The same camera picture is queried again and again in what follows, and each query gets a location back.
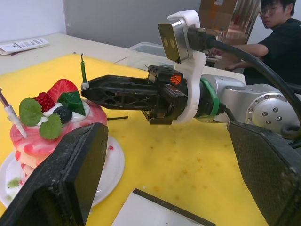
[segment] cake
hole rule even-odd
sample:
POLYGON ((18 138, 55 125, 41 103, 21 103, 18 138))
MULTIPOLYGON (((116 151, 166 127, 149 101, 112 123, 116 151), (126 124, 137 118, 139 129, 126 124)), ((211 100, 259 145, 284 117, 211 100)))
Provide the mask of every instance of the cake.
POLYGON ((24 99, 19 111, 27 138, 15 125, 10 138, 23 169, 21 183, 55 150, 65 134, 95 122, 107 124, 102 108, 82 100, 77 87, 66 79, 59 80, 47 93, 24 99))

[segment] mint leaf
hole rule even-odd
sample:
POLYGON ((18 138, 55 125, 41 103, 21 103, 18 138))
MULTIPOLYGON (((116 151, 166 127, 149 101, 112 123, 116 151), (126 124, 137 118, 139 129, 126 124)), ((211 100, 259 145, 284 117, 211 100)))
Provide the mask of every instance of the mint leaf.
POLYGON ((45 139, 56 139, 60 136, 62 130, 61 118, 58 114, 52 114, 48 121, 40 125, 40 135, 45 139))
POLYGON ((84 116, 86 115, 78 91, 62 93, 57 101, 73 112, 76 112, 84 116))
POLYGON ((32 98, 26 98, 19 105, 20 120, 25 126, 35 126, 39 123, 42 113, 42 106, 32 98))

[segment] man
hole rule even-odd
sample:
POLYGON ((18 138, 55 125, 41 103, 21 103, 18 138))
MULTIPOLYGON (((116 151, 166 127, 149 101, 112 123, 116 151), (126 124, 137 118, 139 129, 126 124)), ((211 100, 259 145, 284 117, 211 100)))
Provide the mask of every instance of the man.
MULTIPOLYGON (((288 83, 301 85, 301 22, 292 19, 296 0, 261 0, 260 16, 265 28, 273 33, 253 45, 235 46, 260 58, 288 83)), ((247 85, 269 81, 250 64, 241 62, 226 70, 245 68, 247 85)))

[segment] strawberry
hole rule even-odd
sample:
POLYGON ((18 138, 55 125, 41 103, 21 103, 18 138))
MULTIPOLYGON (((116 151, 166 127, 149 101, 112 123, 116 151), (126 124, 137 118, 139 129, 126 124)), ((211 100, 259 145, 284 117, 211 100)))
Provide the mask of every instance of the strawberry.
POLYGON ((53 85, 53 87, 47 92, 47 94, 56 103, 62 93, 69 93, 77 91, 77 87, 67 79, 60 79, 53 85))
POLYGON ((55 106, 54 101, 45 92, 39 93, 34 99, 42 106, 42 112, 47 112, 50 108, 55 106))

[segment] black shirt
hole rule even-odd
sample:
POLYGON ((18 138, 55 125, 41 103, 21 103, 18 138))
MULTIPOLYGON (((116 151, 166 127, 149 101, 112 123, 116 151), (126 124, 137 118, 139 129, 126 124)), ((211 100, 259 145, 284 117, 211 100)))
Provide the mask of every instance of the black shirt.
MULTIPOLYGON (((301 85, 301 22, 288 19, 273 33, 259 42, 266 46, 269 53, 262 58, 284 81, 301 85)), ((244 71, 246 84, 269 84, 269 81, 255 68, 244 71)))

